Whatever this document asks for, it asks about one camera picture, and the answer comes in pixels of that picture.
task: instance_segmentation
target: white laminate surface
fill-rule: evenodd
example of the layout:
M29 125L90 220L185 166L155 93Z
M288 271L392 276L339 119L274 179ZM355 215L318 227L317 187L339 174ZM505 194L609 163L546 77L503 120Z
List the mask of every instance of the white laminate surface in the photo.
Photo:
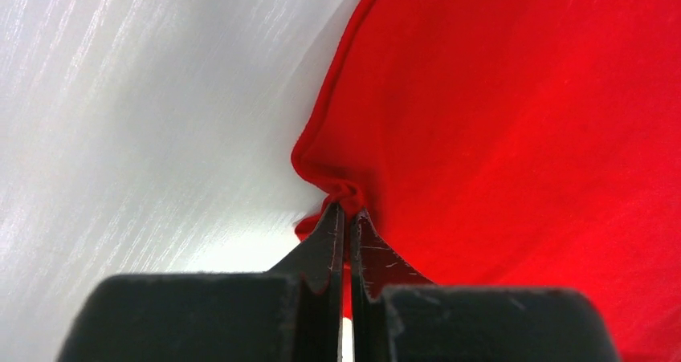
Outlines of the white laminate surface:
M120 272L264 270L323 194L289 155L358 0L0 0L0 360Z

